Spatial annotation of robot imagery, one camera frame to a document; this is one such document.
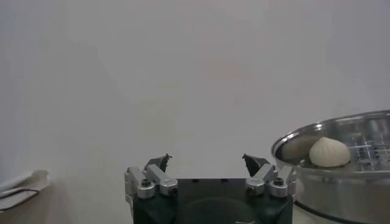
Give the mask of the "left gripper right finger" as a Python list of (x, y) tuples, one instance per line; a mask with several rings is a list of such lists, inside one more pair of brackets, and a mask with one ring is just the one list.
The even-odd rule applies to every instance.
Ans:
[(245, 180), (246, 194), (256, 197), (268, 192), (271, 196), (296, 197), (296, 171), (289, 166), (277, 167), (264, 158), (243, 155), (249, 172)]

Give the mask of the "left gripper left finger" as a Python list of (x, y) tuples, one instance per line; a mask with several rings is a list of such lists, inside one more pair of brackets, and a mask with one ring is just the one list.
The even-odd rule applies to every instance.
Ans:
[(165, 172), (170, 159), (171, 156), (165, 154), (150, 159), (142, 169), (128, 167), (124, 172), (126, 199), (131, 200), (133, 197), (150, 199), (157, 194), (175, 197), (179, 191), (179, 181)]

